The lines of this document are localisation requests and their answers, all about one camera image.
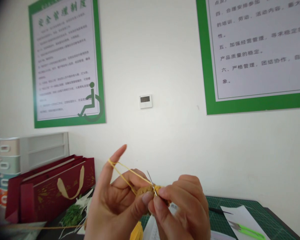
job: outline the green frame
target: green frame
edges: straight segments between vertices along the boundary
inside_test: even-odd
[[[36,76],[35,76],[35,57],[34,57],[34,41],[33,41],[33,28],[32,28],[32,15],[43,10],[42,6],[52,6],[55,3],[62,0],[39,0],[29,5],[29,24],[30,24],[30,40],[31,40],[31,62],[32,62],[32,84],[33,84],[33,105],[34,105],[34,127],[46,128],[46,127],[61,127],[61,126],[75,126],[86,124],[106,123],[105,110],[102,116],[96,122],[90,122],[84,117],[71,117],[51,120],[37,120],[37,101],[36,101]],[[93,15],[94,15],[94,27],[95,27],[95,41],[96,41],[96,56],[97,56],[97,76],[98,76],[98,90],[99,97],[103,100],[103,109],[105,109],[104,103],[104,87],[103,87],[103,68],[102,68],[102,53],[101,53],[101,38],[100,38],[100,25],[99,25],[99,6],[98,0],[93,0]]]
[[[300,93],[216,101],[206,0],[197,1],[207,115],[300,108]]]

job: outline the hand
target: hand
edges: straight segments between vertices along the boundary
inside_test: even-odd
[[[161,188],[158,195],[178,206],[173,216],[158,196],[148,204],[156,218],[161,240],[210,240],[208,202],[197,177],[181,175],[172,185]]]
[[[117,163],[127,145],[119,148],[110,160]],[[146,175],[134,169],[139,175]],[[101,171],[88,212],[85,240],[129,239],[132,230],[142,215],[148,212],[148,203],[153,193],[147,192],[136,198],[127,183],[119,176],[110,184],[113,167],[107,162]],[[130,171],[122,174],[138,190],[149,184]]]

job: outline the fingernail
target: fingernail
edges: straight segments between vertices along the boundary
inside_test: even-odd
[[[148,211],[149,211],[149,213],[151,213],[153,216],[155,216],[154,213],[150,211],[150,208],[148,208]]]
[[[145,206],[148,206],[148,203],[151,201],[151,199],[153,199],[153,192],[146,192],[143,196],[142,196],[142,202]]]
[[[154,197],[153,202],[156,210],[162,210],[165,207],[164,202],[158,196]]]
[[[160,188],[159,191],[158,191],[158,193],[159,193],[160,195],[163,194],[163,193],[164,193],[164,189],[165,189],[164,187]]]

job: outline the wheelchair symbol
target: wheelchair symbol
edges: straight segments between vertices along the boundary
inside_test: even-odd
[[[88,100],[89,98],[91,98],[91,104],[89,104],[89,105],[84,105],[83,106],[83,109],[82,109],[82,111],[81,111],[81,113],[79,114],[78,113],[78,116],[79,117],[84,117],[87,121],[89,121],[89,122],[96,122],[96,121],[98,121],[99,120],[99,118],[103,115],[103,113],[104,113],[104,105],[103,105],[103,101],[102,101],[102,99],[101,99],[101,97],[99,97],[97,94],[94,94],[94,89],[93,89],[93,87],[94,87],[94,82],[91,82],[90,83],[90,87],[91,87],[91,94],[90,95],[88,95],[87,97],[86,97],[86,99]],[[83,114],[84,113],[84,111],[87,109],[87,108],[94,108],[95,107],[95,100],[94,99],[96,99],[98,102],[99,102],[99,106],[100,106],[100,112],[99,112],[99,114],[96,116],[96,117],[93,117],[93,118],[89,118],[86,114]]]

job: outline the crocheted piece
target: crocheted piece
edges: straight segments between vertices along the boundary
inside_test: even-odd
[[[158,186],[158,185],[154,185],[154,188],[156,189],[156,192],[158,193],[159,189],[162,188],[162,186]],[[146,186],[146,187],[143,187],[143,188],[139,188],[139,190],[137,191],[137,194],[136,194],[136,197],[137,196],[140,196],[146,192],[153,192],[154,194],[154,190],[153,190],[153,187],[152,185],[149,185],[149,186]],[[169,207],[170,206],[170,203],[171,201],[168,201],[168,200],[165,200],[163,198],[161,198],[163,200],[163,202]]]

